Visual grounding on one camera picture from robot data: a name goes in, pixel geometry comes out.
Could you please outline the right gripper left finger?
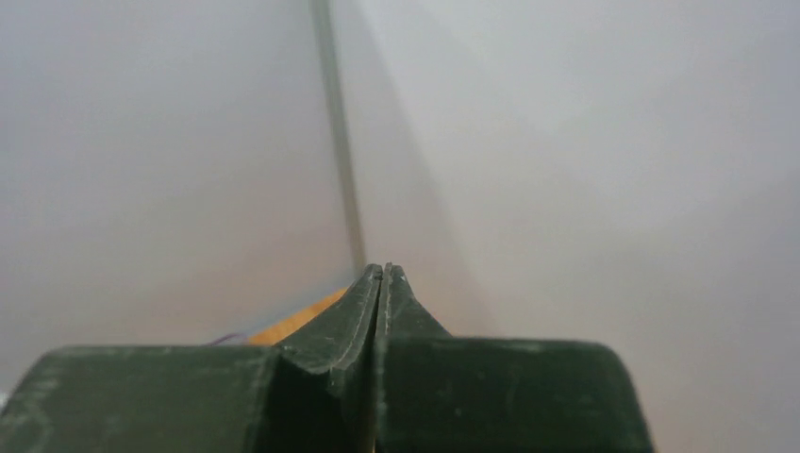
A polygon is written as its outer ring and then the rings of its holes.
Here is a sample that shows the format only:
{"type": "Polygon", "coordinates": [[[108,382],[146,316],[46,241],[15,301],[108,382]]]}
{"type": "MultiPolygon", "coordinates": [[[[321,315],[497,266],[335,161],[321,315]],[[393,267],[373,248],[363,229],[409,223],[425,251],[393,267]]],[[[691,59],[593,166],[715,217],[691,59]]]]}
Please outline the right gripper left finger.
{"type": "Polygon", "coordinates": [[[5,452],[369,452],[379,265],[272,346],[68,346],[1,412],[5,452]]]}

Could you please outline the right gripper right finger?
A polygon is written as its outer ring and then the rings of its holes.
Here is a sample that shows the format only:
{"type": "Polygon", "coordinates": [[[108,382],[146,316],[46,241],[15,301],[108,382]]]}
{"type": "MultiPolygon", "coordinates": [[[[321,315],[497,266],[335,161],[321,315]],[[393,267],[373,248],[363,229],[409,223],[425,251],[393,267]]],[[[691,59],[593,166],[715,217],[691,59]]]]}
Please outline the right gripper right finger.
{"type": "Polygon", "coordinates": [[[652,452],[633,381],[604,344],[456,336],[383,272],[375,327],[380,452],[652,452]]]}

